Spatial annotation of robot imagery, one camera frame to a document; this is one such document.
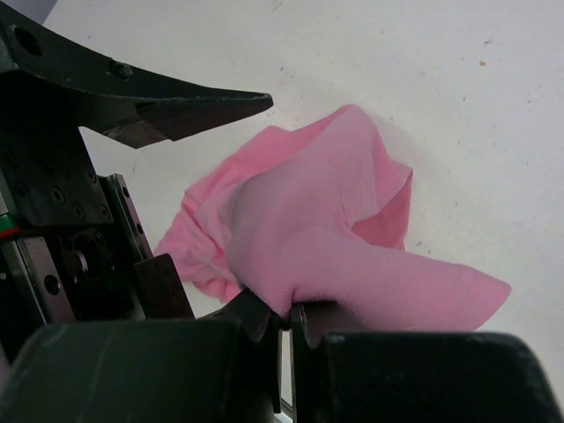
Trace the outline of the pink t shirt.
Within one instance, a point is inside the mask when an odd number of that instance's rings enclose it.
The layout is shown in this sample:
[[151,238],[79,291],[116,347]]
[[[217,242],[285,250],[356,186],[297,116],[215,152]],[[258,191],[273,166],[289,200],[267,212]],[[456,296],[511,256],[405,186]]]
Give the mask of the pink t shirt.
[[283,317],[334,301],[372,330],[476,330],[511,288],[404,250],[411,187],[411,169],[347,105],[252,138],[186,190],[156,253],[203,293],[230,301],[245,286]]

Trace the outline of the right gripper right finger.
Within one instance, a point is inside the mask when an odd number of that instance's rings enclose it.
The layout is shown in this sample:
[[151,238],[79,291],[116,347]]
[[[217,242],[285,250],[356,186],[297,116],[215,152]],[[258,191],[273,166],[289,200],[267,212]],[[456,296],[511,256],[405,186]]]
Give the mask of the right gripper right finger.
[[323,391],[316,348],[329,333],[352,331],[353,318],[336,302],[300,303],[292,308],[290,329],[293,421],[316,422]]

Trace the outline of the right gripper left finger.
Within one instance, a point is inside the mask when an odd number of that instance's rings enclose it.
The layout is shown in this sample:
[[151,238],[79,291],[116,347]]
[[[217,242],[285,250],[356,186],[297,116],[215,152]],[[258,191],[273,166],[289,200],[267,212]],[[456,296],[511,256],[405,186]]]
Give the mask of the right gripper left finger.
[[281,320],[248,288],[208,319],[235,325],[226,376],[228,414],[281,411]]

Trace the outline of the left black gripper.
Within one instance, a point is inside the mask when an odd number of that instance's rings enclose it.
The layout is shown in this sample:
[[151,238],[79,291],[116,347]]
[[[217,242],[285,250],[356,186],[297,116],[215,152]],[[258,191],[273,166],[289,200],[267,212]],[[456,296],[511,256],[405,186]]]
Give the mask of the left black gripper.
[[2,351],[51,323],[195,317],[172,257],[147,259],[122,177],[96,173],[78,127],[176,141],[272,105],[118,62],[2,4]]

